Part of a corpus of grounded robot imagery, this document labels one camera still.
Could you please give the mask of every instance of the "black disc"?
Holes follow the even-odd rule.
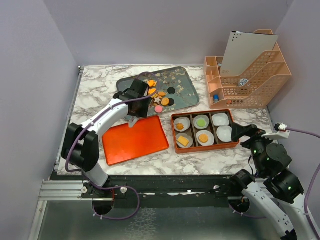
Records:
[[[175,94],[176,90],[173,87],[168,88],[168,94]]]
[[[168,106],[172,106],[173,104],[175,104],[175,100],[172,98],[169,98],[169,104]]]

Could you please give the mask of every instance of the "marble tabletop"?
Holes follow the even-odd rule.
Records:
[[[175,65],[110,65],[87,66],[84,68],[82,80],[77,93],[71,122],[81,124],[103,109],[117,92],[118,80],[138,75],[142,72],[176,67]],[[248,158],[250,151],[238,144],[235,148],[175,153],[171,128],[171,115],[177,113],[200,112],[211,110],[208,105],[205,77],[202,66],[183,66],[199,95],[198,105],[163,113],[159,117],[169,142],[169,148],[150,155],[139,157],[116,165],[108,166],[102,145],[100,145],[99,164],[109,175],[224,175],[235,174],[241,169],[250,170]],[[256,124],[258,128],[271,132],[271,122],[266,109],[231,109],[233,119],[241,125]],[[121,119],[115,124],[124,124]],[[61,158],[58,175],[79,175],[79,172],[66,172],[66,161]]]

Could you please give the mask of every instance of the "red cutting board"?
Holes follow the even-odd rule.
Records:
[[[102,144],[108,165],[122,163],[169,148],[158,116],[141,119],[131,128],[128,123],[111,127],[102,136]]]

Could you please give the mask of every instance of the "bowl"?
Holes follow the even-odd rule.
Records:
[[[225,126],[229,125],[229,117],[225,113],[217,113],[212,116],[213,125],[215,126]]]
[[[183,124],[183,129],[182,130],[177,129],[177,124]],[[186,130],[188,130],[190,128],[190,125],[191,125],[190,119],[187,117],[179,117],[173,122],[174,129],[180,133],[183,133]]]
[[[218,138],[224,143],[231,142],[231,132],[232,132],[232,128],[230,126],[220,126],[216,130],[216,134],[218,135]]]
[[[192,137],[189,136],[189,135],[186,134],[186,133],[178,133],[178,134],[175,136],[175,139],[178,140],[178,138],[179,138],[180,136],[182,136],[182,137],[184,137],[184,138],[186,138],[186,139],[189,140],[189,143],[188,143],[187,146],[183,146],[180,142],[176,141],[176,144],[177,144],[180,148],[182,148],[182,149],[187,149],[187,148],[190,148],[190,147],[192,146],[192,144],[194,144],[194,141],[193,141]]]
[[[205,134],[205,135],[207,135],[208,136],[208,141],[207,142],[201,142],[200,140],[199,140],[199,136],[201,135],[201,134]],[[201,130],[201,131],[198,131],[197,133],[196,133],[196,139],[197,139],[197,141],[198,141],[198,143],[201,145],[201,146],[211,146],[211,145],[213,145],[214,143],[215,143],[215,137],[214,137],[214,135],[212,134],[212,132],[210,132],[210,131],[207,131],[207,130]]]
[[[198,126],[197,124],[198,120],[201,120],[201,119],[204,120],[205,122],[204,126]],[[199,115],[193,119],[193,124],[196,129],[200,129],[200,130],[206,129],[209,126],[209,123],[210,123],[210,119],[206,115]]]

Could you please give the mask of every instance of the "wall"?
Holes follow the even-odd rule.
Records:
[[[202,64],[230,31],[276,30],[293,0],[44,0],[80,65]]]
[[[269,105],[274,122],[285,122],[292,128],[320,134],[319,62],[320,1],[295,0],[290,11],[276,31],[292,78]],[[282,141],[293,162],[290,169],[301,180],[307,191],[319,159],[320,140],[301,133],[292,132],[288,140]],[[309,199],[309,208],[320,225],[319,208],[320,177]]]
[[[79,70],[41,0],[1,1],[0,32],[0,236],[25,240]]]

